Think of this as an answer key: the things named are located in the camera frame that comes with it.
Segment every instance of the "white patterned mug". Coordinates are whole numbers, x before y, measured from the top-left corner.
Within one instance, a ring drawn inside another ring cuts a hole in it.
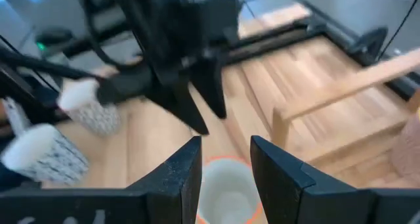
[[[58,100],[58,106],[75,122],[99,135],[111,135],[121,127],[117,106],[102,106],[96,97],[99,83],[84,79],[71,84]]]
[[[57,128],[39,124],[17,136],[1,155],[3,165],[35,181],[74,185],[89,169],[86,157]]]
[[[198,223],[252,223],[262,211],[251,166],[233,157],[206,164],[199,192]]]

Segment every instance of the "wire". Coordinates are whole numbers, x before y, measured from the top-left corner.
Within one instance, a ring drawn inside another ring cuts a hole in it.
[[[22,56],[22,53],[20,53],[20,51],[18,49],[16,49],[16,47],[14,47],[6,38],[4,38],[2,35],[0,35],[0,39],[2,42],[4,42],[6,44],[6,46],[8,48],[10,48],[12,51],[14,51],[15,53],[19,54]],[[57,93],[59,93],[57,91],[57,89],[55,89],[38,71],[36,70],[32,70],[38,77],[39,79],[41,79],[50,89],[56,91]]]
[[[98,43],[98,34],[95,29],[95,25],[93,23],[93,4],[91,0],[82,0],[82,9],[85,14],[85,21],[88,31],[88,38],[91,42],[93,51],[98,55],[98,57],[105,62],[106,64],[114,65],[118,70],[128,69],[131,66],[126,64],[121,64],[116,62],[115,60],[111,59],[101,48],[100,44]]]
[[[387,51],[387,49],[388,49],[389,45],[392,43],[392,41],[394,41],[394,38],[395,38],[395,37],[398,35],[398,33],[400,32],[400,30],[401,30],[402,26],[406,23],[406,21],[407,21],[408,17],[410,16],[411,12],[412,12],[412,11],[413,11],[413,9],[414,9],[414,6],[415,6],[415,4],[417,3],[417,1],[418,1],[418,0],[414,0],[413,4],[411,4],[411,7],[408,9],[407,14],[405,15],[404,19],[402,19],[402,22],[401,22],[401,24],[399,25],[399,27],[396,29],[396,31],[395,31],[395,33],[394,33],[394,35],[392,35],[392,37],[389,39],[388,43],[387,43],[387,44],[385,45],[385,47],[383,48],[383,50],[382,50],[381,54],[379,54],[379,56],[378,56],[378,58],[377,58],[378,60],[380,60],[380,59],[383,57],[383,55],[385,54],[385,51]]]

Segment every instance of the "wooden board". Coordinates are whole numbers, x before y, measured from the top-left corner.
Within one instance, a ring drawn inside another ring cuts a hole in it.
[[[240,33],[241,36],[253,34],[308,14],[302,6],[294,5],[242,24]],[[235,156],[249,162],[250,136],[270,139],[275,105],[285,105],[309,90],[345,78],[358,69],[359,65],[336,46],[317,37],[225,68],[226,120],[219,120],[198,92],[191,88],[210,131],[210,135],[203,138],[203,161],[217,156]],[[289,134],[291,152],[299,154],[316,149],[332,135],[394,114],[404,107],[405,103],[386,87],[366,89],[294,120]],[[152,171],[195,135],[194,131],[150,101],[133,99],[120,110],[123,128],[108,138],[96,137],[74,123],[58,125],[92,163],[86,180],[78,187],[126,187]],[[316,160],[313,165],[358,187],[408,187],[412,184],[399,177],[386,159],[396,135],[395,131],[391,132],[361,146],[366,152],[353,146],[334,154],[334,157]],[[377,171],[377,175],[369,180],[370,173],[361,173],[361,168],[374,168],[372,172]],[[261,219],[258,223],[265,222],[264,216]]]

